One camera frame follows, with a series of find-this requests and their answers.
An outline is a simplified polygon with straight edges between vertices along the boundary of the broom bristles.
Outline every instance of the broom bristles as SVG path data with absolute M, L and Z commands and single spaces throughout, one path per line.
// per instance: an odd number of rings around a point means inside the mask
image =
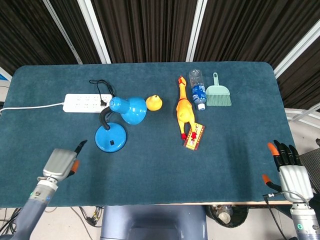
M 207 94 L 206 95 L 207 106 L 231 106 L 230 95 L 227 94 Z

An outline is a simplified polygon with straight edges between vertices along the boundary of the lamp shade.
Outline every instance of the lamp shade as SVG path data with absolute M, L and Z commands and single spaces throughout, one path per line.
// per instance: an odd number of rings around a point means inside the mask
M 113 97 L 110 101 L 110 109 L 121 114 L 123 120 L 128 124 L 137 125 L 141 123 L 147 114 L 147 104 L 142 97 Z

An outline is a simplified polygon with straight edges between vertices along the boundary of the small broom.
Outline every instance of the small broom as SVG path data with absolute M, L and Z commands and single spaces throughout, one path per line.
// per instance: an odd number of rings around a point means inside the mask
M 214 85 L 208 86 L 205 91 L 207 106 L 231 106 L 230 92 L 225 86 L 219 85 L 218 74 L 213 73 Z

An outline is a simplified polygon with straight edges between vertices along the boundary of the power strip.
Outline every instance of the power strip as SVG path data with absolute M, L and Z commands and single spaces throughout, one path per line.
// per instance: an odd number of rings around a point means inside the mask
M 111 94 L 101 94 L 101 98 L 106 102 L 106 106 L 100 106 L 99 94 L 67 94 L 63 103 L 63 111 L 66 113 L 101 113 L 109 107 L 112 99 Z

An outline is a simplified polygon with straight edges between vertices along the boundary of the white pole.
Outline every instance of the white pole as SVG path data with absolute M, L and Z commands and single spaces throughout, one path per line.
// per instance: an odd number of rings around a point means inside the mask
M 97 16 L 94 11 L 94 7 L 92 6 L 91 0 L 77 0 L 77 1 L 80 6 L 85 23 L 91 34 L 96 51 L 100 57 L 101 63 L 111 64 L 109 53 L 108 53 L 104 38 L 102 36 L 102 32 L 97 20 Z
M 309 115 L 309 114 L 317 111 L 318 109 L 320 109 L 320 102 L 317 103 L 316 105 L 310 107 L 308 110 L 303 111 L 301 114 L 295 115 L 295 116 L 292 118 L 291 121 L 292 121 L 292 122 L 298 121 L 298 120 L 302 119 L 303 117 L 305 117 L 305 116 L 307 116 L 307 115 Z
M 68 44 L 69 48 L 71 49 L 76 61 L 78 62 L 78 64 L 83 64 L 82 60 L 80 58 L 80 56 L 77 53 L 77 50 L 75 49 L 74 45 L 72 44 L 64 26 L 62 25 L 56 11 L 54 10 L 54 7 L 51 5 L 50 0 L 42 0 L 46 9 L 49 11 L 52 19 L 54 20 L 55 24 L 57 25 L 57 27 L 59 28 L 62 36 L 64 37 L 64 40 L 66 41 L 66 43 Z
M 199 32 L 201 29 L 202 20 L 204 18 L 207 2 L 208 0 L 198 0 L 196 3 L 189 46 L 186 52 L 186 59 L 185 59 L 186 62 L 194 61 L 197 42 L 199 38 Z
M 274 69 L 276 78 L 280 75 L 320 36 L 320 20 L 304 35 L 285 58 Z

